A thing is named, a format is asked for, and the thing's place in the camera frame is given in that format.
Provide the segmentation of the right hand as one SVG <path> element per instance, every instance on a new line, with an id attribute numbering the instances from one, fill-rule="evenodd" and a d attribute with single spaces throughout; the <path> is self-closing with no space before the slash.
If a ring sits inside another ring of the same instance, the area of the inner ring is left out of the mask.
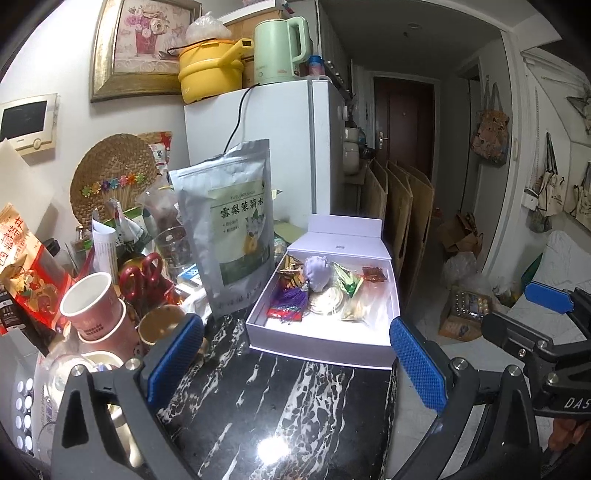
<path id="1" fill-rule="evenodd" d="M 553 420 L 552 434 L 548 440 L 548 448 L 552 452 L 562 452 L 571 444 L 576 444 L 577 422 L 572 419 L 556 418 Z"/>

